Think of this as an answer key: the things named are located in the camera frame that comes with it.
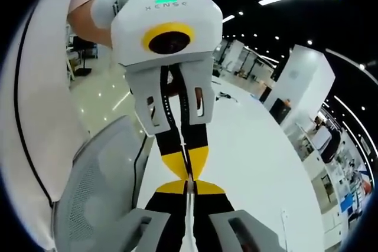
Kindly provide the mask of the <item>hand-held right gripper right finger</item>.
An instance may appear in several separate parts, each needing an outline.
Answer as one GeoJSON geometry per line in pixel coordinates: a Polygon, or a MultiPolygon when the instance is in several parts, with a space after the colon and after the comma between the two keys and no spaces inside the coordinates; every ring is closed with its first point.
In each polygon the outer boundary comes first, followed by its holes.
{"type": "Polygon", "coordinates": [[[193,234],[198,251],[284,251],[277,233],[245,210],[235,210],[223,189],[194,182],[193,234]]]}

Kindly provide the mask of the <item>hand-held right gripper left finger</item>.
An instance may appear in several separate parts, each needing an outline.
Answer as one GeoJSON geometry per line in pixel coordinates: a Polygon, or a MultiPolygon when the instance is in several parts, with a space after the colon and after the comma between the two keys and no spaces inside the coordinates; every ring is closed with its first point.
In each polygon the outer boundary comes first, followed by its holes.
{"type": "Polygon", "coordinates": [[[180,251],[187,209],[185,179],[168,182],[154,192],[146,207],[130,211],[118,224],[117,251],[180,251]]]}

